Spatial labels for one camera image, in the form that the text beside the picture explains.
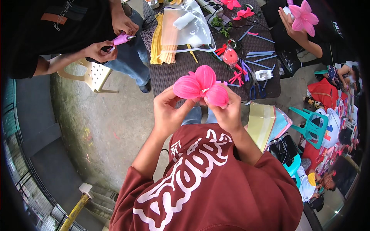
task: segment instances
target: hand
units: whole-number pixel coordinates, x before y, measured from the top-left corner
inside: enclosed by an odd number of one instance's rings
[[[292,20],[291,15],[290,14],[286,15],[284,10],[281,7],[279,7],[279,15],[280,15],[281,20],[283,21],[286,32],[292,39],[294,39],[301,46],[302,46],[302,43],[308,42],[306,30],[304,29],[302,31],[293,30],[292,29],[293,20]]]
[[[196,100],[187,99],[179,109],[176,109],[175,105],[181,98],[174,94],[172,88],[173,85],[154,98],[153,132],[165,139],[179,129],[185,116],[196,103]]]
[[[224,87],[229,95],[229,105],[225,109],[209,104],[207,97],[204,98],[204,101],[215,114],[217,122],[220,125],[220,127],[230,134],[235,134],[236,132],[244,130],[240,116],[241,114],[240,106],[242,100],[239,95],[235,94],[227,86],[223,84],[220,84],[220,86]]]
[[[118,36],[122,31],[126,34],[134,36],[139,30],[139,26],[133,23],[131,19],[125,15],[123,9],[112,11],[112,26],[114,33]]]
[[[107,62],[110,60],[115,60],[117,58],[117,49],[115,49],[112,52],[109,52],[110,49],[107,50],[107,52],[102,50],[102,47],[107,47],[113,45],[113,41],[104,41],[101,43],[93,43],[90,46],[83,49],[85,52],[85,57],[90,57],[95,59],[98,62]]]

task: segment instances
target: maroon hoodie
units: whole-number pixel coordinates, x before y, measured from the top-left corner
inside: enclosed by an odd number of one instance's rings
[[[234,148],[216,123],[182,126],[162,179],[128,169],[109,230],[294,231],[303,204],[288,172],[269,152],[250,166]]]

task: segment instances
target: scissors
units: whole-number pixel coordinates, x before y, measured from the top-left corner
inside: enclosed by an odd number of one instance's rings
[[[261,99],[265,98],[266,97],[265,89],[263,88],[262,85],[260,85],[257,82],[255,73],[252,72],[251,74],[252,74],[252,77],[253,77],[253,84],[252,84],[252,87],[250,88],[250,91],[249,91],[250,99],[256,99],[256,97],[257,97],[257,95],[256,95],[256,88],[259,91],[259,94],[261,96]]]

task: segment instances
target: power strip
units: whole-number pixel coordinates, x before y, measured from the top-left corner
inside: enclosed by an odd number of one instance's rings
[[[219,5],[223,5],[223,3],[217,1],[217,0],[196,0],[200,6],[207,9],[211,14],[213,15],[222,15],[223,9]]]

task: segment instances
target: black t-shirt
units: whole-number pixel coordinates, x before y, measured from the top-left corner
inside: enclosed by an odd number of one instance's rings
[[[16,55],[12,78],[31,78],[40,55],[77,52],[116,37],[107,0],[46,0]]]
[[[315,36],[308,36],[308,40],[318,44],[323,50],[321,61],[325,65],[334,66],[335,63],[345,63],[346,61],[356,61],[356,56],[350,46],[345,42],[340,25],[336,21],[335,15],[329,10],[321,0],[307,0],[318,19],[319,23],[314,25]],[[297,6],[301,6],[302,0],[293,0]],[[277,49],[299,48],[300,46],[292,40],[286,33],[284,25],[280,19],[278,9],[287,6],[286,0],[270,0],[261,9],[271,30],[272,37],[276,42]]]

